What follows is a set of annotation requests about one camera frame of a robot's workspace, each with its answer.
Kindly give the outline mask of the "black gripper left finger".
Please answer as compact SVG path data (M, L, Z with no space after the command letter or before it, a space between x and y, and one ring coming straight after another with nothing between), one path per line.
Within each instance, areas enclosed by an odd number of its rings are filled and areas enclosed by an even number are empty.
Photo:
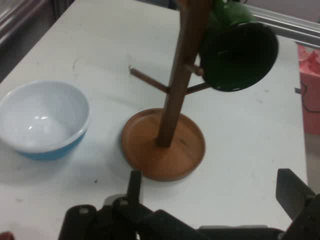
M140 203L142 174L130 173L127 192L100 210L84 204L64 217L60 240L206 240L208 237L163 210Z

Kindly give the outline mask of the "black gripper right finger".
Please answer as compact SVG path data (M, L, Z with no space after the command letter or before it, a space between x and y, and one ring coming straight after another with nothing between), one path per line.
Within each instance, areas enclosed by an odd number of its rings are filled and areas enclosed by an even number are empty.
M292 170L277 171L276 200L292 220L280 240L320 238L320 195L313 192Z

